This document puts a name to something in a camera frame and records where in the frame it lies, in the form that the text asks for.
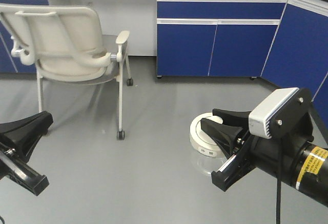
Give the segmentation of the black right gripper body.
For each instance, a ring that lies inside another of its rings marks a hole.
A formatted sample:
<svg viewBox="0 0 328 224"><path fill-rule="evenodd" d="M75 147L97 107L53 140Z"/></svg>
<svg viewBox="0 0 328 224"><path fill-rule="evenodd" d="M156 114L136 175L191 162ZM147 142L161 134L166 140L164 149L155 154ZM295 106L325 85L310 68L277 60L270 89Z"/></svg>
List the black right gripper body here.
<svg viewBox="0 0 328 224"><path fill-rule="evenodd" d="M217 171L212 171L212 183L219 189L226 191L254 169L254 166L251 165L251 145L254 138L255 136L249 130L242 133L236 140L234 153L225 155L227 161Z"/></svg>

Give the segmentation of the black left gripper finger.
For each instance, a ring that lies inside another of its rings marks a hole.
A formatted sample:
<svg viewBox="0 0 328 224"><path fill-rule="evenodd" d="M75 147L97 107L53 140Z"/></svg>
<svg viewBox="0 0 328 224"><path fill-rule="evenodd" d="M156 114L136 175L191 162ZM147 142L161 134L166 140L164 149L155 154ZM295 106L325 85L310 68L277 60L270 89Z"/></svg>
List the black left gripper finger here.
<svg viewBox="0 0 328 224"><path fill-rule="evenodd" d="M53 116L47 111L1 124L1 150L13 149L22 161L29 161L40 138L48 132Z"/></svg>

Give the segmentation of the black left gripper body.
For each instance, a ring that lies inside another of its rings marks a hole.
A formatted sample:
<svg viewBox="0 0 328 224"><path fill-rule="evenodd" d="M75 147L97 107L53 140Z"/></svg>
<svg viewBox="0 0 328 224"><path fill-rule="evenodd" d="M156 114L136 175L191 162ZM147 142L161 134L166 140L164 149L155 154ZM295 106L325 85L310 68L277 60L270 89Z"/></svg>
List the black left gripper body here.
<svg viewBox="0 0 328 224"><path fill-rule="evenodd" d="M9 140L1 135L1 179L7 177L16 184L39 196L49 185L47 176L39 174L18 155L18 150L9 145Z"/></svg>

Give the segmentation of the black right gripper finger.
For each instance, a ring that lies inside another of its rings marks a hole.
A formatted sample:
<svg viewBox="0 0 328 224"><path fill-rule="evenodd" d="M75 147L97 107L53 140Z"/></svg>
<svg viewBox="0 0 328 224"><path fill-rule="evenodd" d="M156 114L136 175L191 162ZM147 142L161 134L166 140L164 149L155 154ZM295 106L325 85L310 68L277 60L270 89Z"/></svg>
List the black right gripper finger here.
<svg viewBox="0 0 328 224"><path fill-rule="evenodd" d="M236 140L243 132L242 127L219 124L207 118L202 118L200 124L203 132L219 146L224 155L234 153L234 148L237 145Z"/></svg>
<svg viewBox="0 0 328 224"><path fill-rule="evenodd" d="M212 114L221 117L224 125L242 128L249 127L250 111L229 111L213 109Z"/></svg>

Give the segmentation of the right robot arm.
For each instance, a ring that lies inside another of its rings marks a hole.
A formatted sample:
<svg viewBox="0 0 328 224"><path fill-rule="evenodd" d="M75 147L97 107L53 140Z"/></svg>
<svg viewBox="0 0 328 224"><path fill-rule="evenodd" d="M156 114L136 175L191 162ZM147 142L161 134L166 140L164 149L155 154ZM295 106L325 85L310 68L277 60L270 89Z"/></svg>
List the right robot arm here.
<svg viewBox="0 0 328 224"><path fill-rule="evenodd" d="M226 191L259 168L320 204L327 206L327 149L313 144L313 124L308 112L279 127L280 136L264 138L251 131L249 112L213 109L217 123L202 118L200 127L222 150L227 162L211 173L212 183Z"/></svg>

